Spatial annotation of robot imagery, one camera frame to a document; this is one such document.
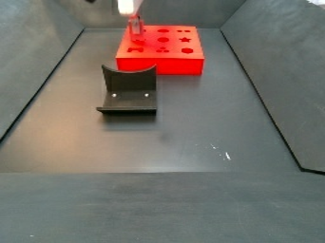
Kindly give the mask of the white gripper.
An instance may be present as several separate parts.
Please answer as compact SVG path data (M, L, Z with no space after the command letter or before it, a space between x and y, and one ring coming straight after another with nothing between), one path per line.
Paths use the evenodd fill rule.
M142 20L138 15L144 0L113 0L117 3L118 13L124 16L132 16L129 19L129 27L132 34L141 34L142 32Z

